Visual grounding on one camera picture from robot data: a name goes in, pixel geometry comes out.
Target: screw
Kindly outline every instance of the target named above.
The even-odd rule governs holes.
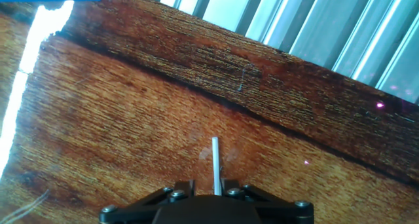
[[[239,188],[231,188],[227,191],[227,194],[232,195],[232,196],[236,196],[240,193],[240,189]]]
[[[185,194],[185,192],[182,191],[182,190],[175,190],[174,192],[172,192],[172,197],[179,198],[179,197],[183,196],[184,194]]]
[[[115,205],[111,204],[109,206],[106,206],[106,207],[102,208],[102,212],[109,213],[109,212],[113,212],[113,211],[115,211],[117,209],[118,208]]]
[[[309,201],[305,201],[305,200],[295,201],[295,205],[297,205],[298,207],[301,207],[301,208],[303,208],[305,206],[308,206],[309,204],[310,204],[310,202]]]
[[[172,188],[170,188],[170,187],[165,187],[165,188],[163,188],[163,191],[164,191],[165,193],[170,193],[172,190],[173,190],[173,189],[172,189]]]

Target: scratch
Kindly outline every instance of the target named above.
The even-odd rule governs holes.
[[[78,82],[74,83],[74,85],[79,84],[79,83],[82,83],[82,82],[84,82],[85,80],[87,80],[88,78],[90,78],[90,76],[89,76],[89,77],[86,77],[86,78],[84,78],[84,79],[82,79],[82,80],[79,80]]]
[[[401,117],[402,119],[405,119],[406,121],[408,121],[408,122],[415,122],[415,121],[413,121],[412,119],[408,119],[408,118],[406,118],[406,117],[403,117],[403,116],[401,116],[401,115],[398,115],[397,113],[394,113],[395,115],[397,115],[397,116],[399,116],[399,117]]]
[[[237,91],[241,91],[241,90],[242,90],[243,80],[244,80],[244,72],[246,71],[246,68],[247,68],[247,67],[249,67],[249,66],[247,65],[247,66],[245,66],[245,67],[243,68],[243,71],[242,71],[242,82],[240,83],[240,86],[238,87]]]
[[[11,214],[9,214],[5,218],[3,218],[0,221],[0,224],[11,224],[11,223],[13,223],[16,220],[21,219],[22,217],[24,217],[25,215],[27,215],[28,213],[30,213],[32,210],[34,210],[36,207],[38,207],[40,204],[42,204],[48,198],[49,192],[50,192],[50,190],[47,189],[43,195],[41,195],[40,197],[38,197],[32,203],[30,203],[30,204],[28,204],[28,205],[26,205],[26,206],[24,206],[22,208],[19,208],[18,210],[12,212]]]

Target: wood grain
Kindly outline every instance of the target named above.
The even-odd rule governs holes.
[[[25,25],[0,16],[12,41]],[[7,45],[7,53],[24,42]],[[16,71],[18,61],[5,65]],[[1,82],[1,104],[4,89]],[[0,217],[48,199],[18,223],[95,223],[180,179],[211,192],[210,139],[220,137],[223,176],[288,201],[315,204],[318,223],[416,223],[419,194],[338,158],[187,86],[92,52],[59,35],[42,44],[0,182]]]
[[[2,9],[23,14],[21,20],[31,20],[35,10],[29,4]],[[419,182],[419,110],[399,98],[152,0],[77,3],[60,35]]]

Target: corrugated metal sheet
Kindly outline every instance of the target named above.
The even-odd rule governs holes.
[[[419,103],[419,0],[157,0]]]

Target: wooden table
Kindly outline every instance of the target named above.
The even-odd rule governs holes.
[[[37,6],[0,5],[2,118]],[[307,87],[308,75],[324,77]],[[416,120],[414,105],[403,115],[393,96],[154,1],[76,3],[63,30],[42,42],[28,76],[0,182],[0,217],[46,191],[17,223],[96,223],[103,206],[126,206],[179,180],[196,179],[198,193],[211,193],[211,137],[218,136],[224,177],[309,200],[317,223],[419,219],[418,125],[394,115]],[[375,111],[367,96],[387,110]],[[276,105],[275,97],[287,101]],[[378,116],[358,108],[354,121],[336,115],[347,119],[339,128],[326,98]],[[381,123],[395,132],[364,143]],[[400,139],[402,129],[416,135]],[[388,152],[377,140],[407,146]]]

